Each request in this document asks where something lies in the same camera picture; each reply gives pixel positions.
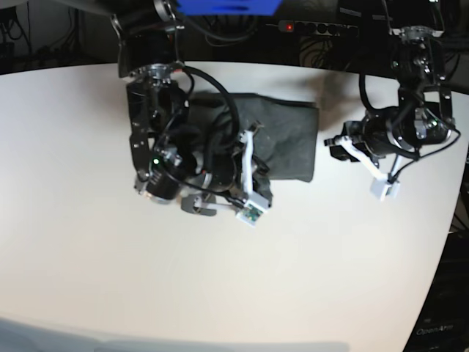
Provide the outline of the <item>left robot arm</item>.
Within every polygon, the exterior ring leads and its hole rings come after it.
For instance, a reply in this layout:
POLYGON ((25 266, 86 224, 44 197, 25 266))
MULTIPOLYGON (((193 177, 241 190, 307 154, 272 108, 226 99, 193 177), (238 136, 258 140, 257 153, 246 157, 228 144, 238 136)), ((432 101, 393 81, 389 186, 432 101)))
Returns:
POLYGON ((426 156, 423 147, 442 152, 456 142, 452 92, 446 86, 446 28, 437 1, 382 1, 385 28, 393 44, 391 70, 399 84, 395 106, 374 106, 366 90, 366 74, 358 77, 362 120, 346 121, 341 133, 326 139, 330 156, 365 166, 393 186, 403 171, 382 173, 380 160, 389 155, 415 164, 426 156))

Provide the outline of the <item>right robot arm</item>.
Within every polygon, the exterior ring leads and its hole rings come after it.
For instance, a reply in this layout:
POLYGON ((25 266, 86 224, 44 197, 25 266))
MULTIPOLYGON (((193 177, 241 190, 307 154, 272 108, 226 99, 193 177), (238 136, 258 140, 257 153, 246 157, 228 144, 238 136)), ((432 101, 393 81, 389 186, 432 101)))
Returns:
POLYGON ((137 1, 112 15, 119 75, 126 81, 135 190, 188 210, 230 209, 256 221, 271 201, 259 189, 258 125, 244 128, 235 99, 210 74, 185 64, 179 39, 196 20, 181 1, 137 1))

